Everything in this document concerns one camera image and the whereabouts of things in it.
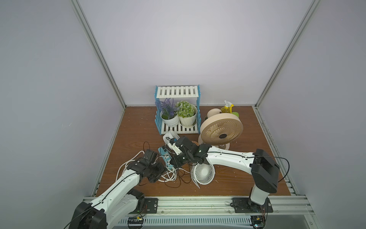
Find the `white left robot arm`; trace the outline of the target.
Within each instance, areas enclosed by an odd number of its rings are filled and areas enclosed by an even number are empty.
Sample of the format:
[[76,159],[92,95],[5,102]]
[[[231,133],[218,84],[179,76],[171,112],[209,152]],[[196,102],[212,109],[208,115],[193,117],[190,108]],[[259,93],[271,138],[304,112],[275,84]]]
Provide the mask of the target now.
[[68,226],[69,229],[111,229],[121,218],[136,210],[144,195],[132,190],[144,178],[155,183],[166,172],[166,167],[160,163],[151,163],[139,159],[128,165],[103,194],[90,203],[80,203],[74,211]]

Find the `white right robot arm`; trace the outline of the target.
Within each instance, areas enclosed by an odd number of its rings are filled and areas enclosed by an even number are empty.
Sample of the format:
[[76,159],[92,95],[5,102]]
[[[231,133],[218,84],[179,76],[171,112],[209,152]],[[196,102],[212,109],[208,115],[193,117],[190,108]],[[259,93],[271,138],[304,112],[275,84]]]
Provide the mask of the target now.
[[280,167],[272,156],[262,149],[255,152],[236,152],[220,149],[210,144],[199,146],[186,137],[175,140],[164,137],[175,152],[172,164],[176,168],[192,163],[198,165],[219,165],[241,170],[250,174],[254,180],[249,202],[263,206],[270,194],[277,193]]

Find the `teal white power strip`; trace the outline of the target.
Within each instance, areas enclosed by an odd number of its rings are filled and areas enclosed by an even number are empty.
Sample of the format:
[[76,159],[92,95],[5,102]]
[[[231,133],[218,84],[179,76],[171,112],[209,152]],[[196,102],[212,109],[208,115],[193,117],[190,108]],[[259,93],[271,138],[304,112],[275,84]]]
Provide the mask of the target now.
[[174,166],[171,164],[172,157],[166,147],[162,146],[158,148],[158,152],[160,153],[161,158],[164,160],[166,168],[168,170],[173,170]]

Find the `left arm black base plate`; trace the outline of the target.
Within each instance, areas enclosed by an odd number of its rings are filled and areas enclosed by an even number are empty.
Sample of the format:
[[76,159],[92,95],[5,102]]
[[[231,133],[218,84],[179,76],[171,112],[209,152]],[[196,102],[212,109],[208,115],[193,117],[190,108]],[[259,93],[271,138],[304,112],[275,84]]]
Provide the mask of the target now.
[[158,208],[158,198],[142,198],[138,201],[136,213],[156,214]]

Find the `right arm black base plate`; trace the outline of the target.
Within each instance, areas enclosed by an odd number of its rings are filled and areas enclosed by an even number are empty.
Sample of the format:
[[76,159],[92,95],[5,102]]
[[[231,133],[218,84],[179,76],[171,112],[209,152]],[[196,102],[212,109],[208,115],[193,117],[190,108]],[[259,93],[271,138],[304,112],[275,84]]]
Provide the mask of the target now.
[[264,205],[258,205],[250,198],[232,198],[230,206],[234,208],[235,213],[263,214],[274,212],[269,198],[266,199]]

